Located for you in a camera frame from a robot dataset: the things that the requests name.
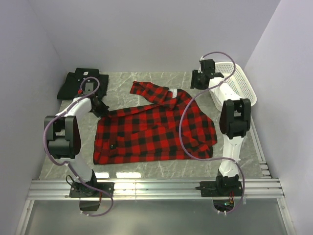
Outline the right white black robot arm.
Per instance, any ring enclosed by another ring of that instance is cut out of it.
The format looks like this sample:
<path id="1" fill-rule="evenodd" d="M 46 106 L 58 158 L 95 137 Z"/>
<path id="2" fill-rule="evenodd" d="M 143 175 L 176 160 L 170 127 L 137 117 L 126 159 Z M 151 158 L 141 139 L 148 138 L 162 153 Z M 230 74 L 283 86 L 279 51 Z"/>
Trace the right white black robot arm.
<path id="1" fill-rule="evenodd" d="M 225 196 L 239 185 L 240 150 L 247 131 L 250 129 L 251 103 L 242 98 L 223 82 L 224 75 L 216 72 L 212 59 L 200 59 L 199 70 L 192 73 L 191 88 L 204 90 L 211 88 L 215 99 L 222 104 L 219 127 L 224 138 L 223 160 L 216 177 L 215 189 Z"/>

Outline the red black plaid shirt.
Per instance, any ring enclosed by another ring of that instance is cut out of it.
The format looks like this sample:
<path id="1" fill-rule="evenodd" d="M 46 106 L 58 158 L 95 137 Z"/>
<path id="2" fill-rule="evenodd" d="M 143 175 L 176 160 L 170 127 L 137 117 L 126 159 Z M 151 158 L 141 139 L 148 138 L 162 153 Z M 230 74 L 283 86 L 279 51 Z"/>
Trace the red black plaid shirt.
<path id="1" fill-rule="evenodd" d="M 149 104 L 110 111 L 97 124 L 96 165 L 207 159 L 217 143 L 214 122 L 191 95 L 151 82 L 133 82 L 131 94 Z"/>

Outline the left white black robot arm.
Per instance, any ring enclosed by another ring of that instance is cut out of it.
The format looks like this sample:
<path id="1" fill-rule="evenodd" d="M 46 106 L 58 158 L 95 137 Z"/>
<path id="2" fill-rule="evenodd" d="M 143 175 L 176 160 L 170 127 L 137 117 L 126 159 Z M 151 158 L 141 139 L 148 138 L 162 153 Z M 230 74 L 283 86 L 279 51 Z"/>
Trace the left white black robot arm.
<path id="1" fill-rule="evenodd" d="M 87 113 L 105 117 L 108 106 L 96 95 L 100 81 L 87 77 L 82 81 L 78 95 L 61 112 L 46 116 L 44 121 L 43 145 L 48 158 L 57 166 L 67 166 L 73 174 L 75 189 L 80 189 L 87 197 L 93 197 L 99 188 L 94 171 L 81 157 L 81 137 L 78 120 Z"/>

